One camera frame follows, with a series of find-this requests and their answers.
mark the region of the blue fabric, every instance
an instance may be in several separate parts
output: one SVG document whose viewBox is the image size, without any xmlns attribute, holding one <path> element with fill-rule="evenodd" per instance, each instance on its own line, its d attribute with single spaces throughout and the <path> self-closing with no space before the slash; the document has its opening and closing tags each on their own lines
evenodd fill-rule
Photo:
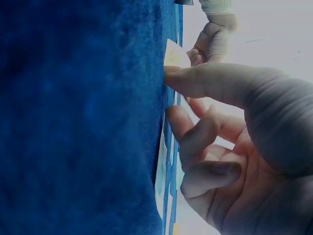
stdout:
<svg viewBox="0 0 313 235">
<path fill-rule="evenodd" d="M 172 0 L 0 1 L 0 234 L 159 235 Z"/>
</svg>

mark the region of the blue stripe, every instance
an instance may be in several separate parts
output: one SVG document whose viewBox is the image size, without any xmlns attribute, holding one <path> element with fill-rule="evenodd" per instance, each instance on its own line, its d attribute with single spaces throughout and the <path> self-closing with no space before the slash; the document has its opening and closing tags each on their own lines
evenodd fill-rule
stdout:
<svg viewBox="0 0 313 235">
<path fill-rule="evenodd" d="M 182 5 L 176 5 L 176 31 L 179 36 L 179 45 L 182 46 Z M 178 94 L 177 105 L 180 106 L 181 95 Z M 176 190 L 176 175 L 177 175 L 177 152 L 179 145 L 177 141 L 174 142 L 174 155 L 173 155 L 173 166 L 172 166 L 172 180 L 170 193 L 173 197 L 172 208 L 171 208 L 171 219 L 169 226 L 169 235 L 173 235 L 174 223 L 176 222 L 176 208 L 177 208 L 177 190 Z"/>
</svg>

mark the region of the palm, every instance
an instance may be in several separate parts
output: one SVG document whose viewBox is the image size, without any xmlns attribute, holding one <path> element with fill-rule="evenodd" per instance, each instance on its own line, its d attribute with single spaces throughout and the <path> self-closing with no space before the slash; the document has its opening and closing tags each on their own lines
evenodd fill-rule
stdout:
<svg viewBox="0 0 313 235">
<path fill-rule="evenodd" d="M 190 206 L 223 235 L 274 234 L 273 231 L 280 231 L 283 227 L 281 223 L 285 223 L 286 214 L 290 220 L 287 229 L 290 234 L 297 234 L 295 231 L 299 230 L 299 221 L 291 220 L 293 207 L 286 207 L 285 204 L 292 205 L 297 201 L 289 196 L 295 187 L 302 184 L 301 181 L 278 175 L 267 164 L 251 141 L 243 119 L 219 114 L 213 109 L 206 112 L 194 99 L 190 100 L 190 106 L 201 118 L 195 127 L 187 119 L 188 115 L 183 114 L 185 111 L 181 107 L 169 110 L 173 133 L 180 142 L 182 167 L 188 178 L 184 178 L 182 191 Z M 231 150 L 212 144 L 217 135 L 233 142 L 235 147 Z M 197 148 L 201 146 L 206 147 L 199 152 Z M 209 179 L 199 177 L 201 172 L 195 165 L 216 161 L 240 164 L 242 171 L 238 174 L 238 180 L 222 182 L 224 187 L 215 187 Z"/>
<path fill-rule="evenodd" d="M 246 128 L 238 136 L 231 152 L 219 146 L 210 146 L 208 149 L 215 152 L 208 154 L 208 160 L 238 162 L 242 174 L 231 186 L 209 192 L 214 197 L 209 200 L 206 220 L 225 234 L 236 234 L 235 230 L 238 234 L 253 234 L 260 219 L 261 207 L 283 180 L 274 174 L 260 156 Z"/>
</svg>

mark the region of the fingernail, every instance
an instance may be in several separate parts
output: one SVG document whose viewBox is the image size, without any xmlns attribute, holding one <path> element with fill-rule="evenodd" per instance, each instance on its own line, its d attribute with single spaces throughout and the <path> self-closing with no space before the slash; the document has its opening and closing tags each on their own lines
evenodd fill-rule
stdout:
<svg viewBox="0 0 313 235">
<path fill-rule="evenodd" d="M 190 97 L 184 96 L 184 98 L 185 98 L 186 102 L 189 104 L 190 103 Z"/>
<path fill-rule="evenodd" d="M 216 162 L 215 164 L 212 165 L 211 170 L 217 174 L 228 175 L 231 173 L 233 168 L 234 168 L 233 164 L 226 162 Z"/>
</svg>

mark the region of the finger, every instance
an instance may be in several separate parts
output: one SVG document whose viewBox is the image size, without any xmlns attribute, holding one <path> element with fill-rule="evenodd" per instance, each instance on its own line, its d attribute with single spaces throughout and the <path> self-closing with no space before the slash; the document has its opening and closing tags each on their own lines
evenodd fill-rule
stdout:
<svg viewBox="0 0 313 235">
<path fill-rule="evenodd" d="M 236 143 L 240 134 L 246 129 L 246 122 L 243 118 L 225 115 L 215 107 L 211 109 L 211 116 L 217 124 L 218 136 L 231 143 Z"/>
<path fill-rule="evenodd" d="M 188 97 L 208 96 L 243 108 L 253 89 L 253 79 L 264 71 L 264 68 L 210 62 L 184 70 L 168 70 L 165 83 Z"/>
<path fill-rule="evenodd" d="M 240 164 L 235 162 L 200 162 L 186 172 L 181 192 L 189 205 L 206 220 L 213 198 L 211 190 L 232 185 L 240 175 Z"/>
<path fill-rule="evenodd" d="M 185 97 L 185 99 L 198 118 L 202 118 L 206 114 L 208 109 L 201 99 L 192 99 L 189 97 Z"/>
<path fill-rule="evenodd" d="M 183 171 L 204 160 L 203 151 L 215 141 L 217 134 L 217 124 L 208 112 L 183 135 L 180 141 L 180 160 Z"/>
<path fill-rule="evenodd" d="M 180 106 L 172 106 L 166 110 L 166 115 L 177 142 L 180 143 L 183 135 L 194 127 L 187 111 Z"/>
<path fill-rule="evenodd" d="M 208 111 L 205 104 L 200 99 L 189 99 L 191 110 L 202 118 Z M 218 128 L 218 136 L 229 142 L 235 143 L 239 135 L 245 130 L 246 122 L 243 118 L 233 115 L 225 115 L 219 112 L 216 106 L 210 106 L 210 117 L 212 117 Z"/>
<path fill-rule="evenodd" d="M 191 66 L 196 66 L 196 65 L 200 65 L 203 64 L 203 58 L 201 55 L 195 55 L 194 57 L 192 57 L 191 59 Z"/>
<path fill-rule="evenodd" d="M 188 55 L 189 59 L 192 60 L 192 58 L 194 58 L 195 55 L 199 55 L 199 51 L 197 49 L 193 48 L 187 52 L 187 55 Z"/>
</svg>

